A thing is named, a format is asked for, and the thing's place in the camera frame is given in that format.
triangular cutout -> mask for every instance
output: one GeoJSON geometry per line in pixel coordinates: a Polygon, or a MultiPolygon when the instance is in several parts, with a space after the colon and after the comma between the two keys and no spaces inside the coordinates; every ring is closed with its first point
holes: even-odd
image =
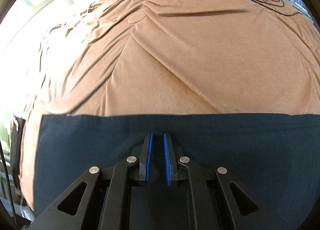
{"type": "Polygon", "coordinates": [[[76,215],[78,207],[80,205],[82,196],[85,188],[87,187],[86,182],[82,182],[68,195],[59,205],[58,210],[65,212],[71,216],[76,215]]]}
{"type": "Polygon", "coordinates": [[[247,216],[259,210],[258,205],[250,197],[248,197],[247,194],[244,193],[236,183],[231,182],[230,188],[242,216],[247,216]]]}

black cable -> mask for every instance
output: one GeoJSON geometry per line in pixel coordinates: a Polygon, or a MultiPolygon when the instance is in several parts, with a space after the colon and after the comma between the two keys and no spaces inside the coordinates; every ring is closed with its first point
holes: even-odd
{"type": "Polygon", "coordinates": [[[280,15],[283,15],[283,16],[286,16],[286,17],[291,17],[291,16],[294,16],[294,15],[296,15],[296,14],[302,14],[300,11],[297,11],[297,12],[295,12],[295,13],[293,13],[293,14],[284,14],[284,13],[281,13],[280,11],[278,11],[278,10],[275,10],[275,9],[267,6],[267,5],[270,5],[270,6],[282,8],[282,7],[284,7],[284,1],[283,1],[283,0],[276,0],[276,1],[275,1],[275,0],[270,0],[270,1],[273,1],[273,2],[280,2],[280,1],[281,1],[281,2],[282,2],[282,5],[272,4],[272,3],[267,2],[266,0],[265,0],[265,1],[261,1],[261,0],[249,0],[249,1],[253,1],[253,2],[255,2],[255,3],[257,3],[257,4],[259,4],[259,5],[263,6],[263,7],[265,7],[265,8],[267,8],[267,9],[269,9],[269,10],[272,10],[272,11],[274,11],[274,12],[276,12],[276,13],[279,13],[280,15]]]}
{"type": "Polygon", "coordinates": [[[8,186],[8,191],[9,191],[9,198],[10,198],[10,204],[11,204],[11,209],[12,209],[12,216],[13,216],[13,220],[14,222],[17,224],[17,217],[16,217],[16,211],[14,210],[14,204],[13,204],[13,199],[12,199],[12,193],[11,193],[11,187],[10,187],[10,179],[9,179],[9,173],[8,173],[8,168],[7,168],[7,164],[5,162],[4,159],[4,154],[3,154],[3,150],[2,150],[2,145],[1,145],[1,141],[0,141],[0,156],[1,156],[1,160],[2,160],[2,164],[4,167],[4,173],[5,173],[5,178],[7,181],[7,186],[8,186]]]}

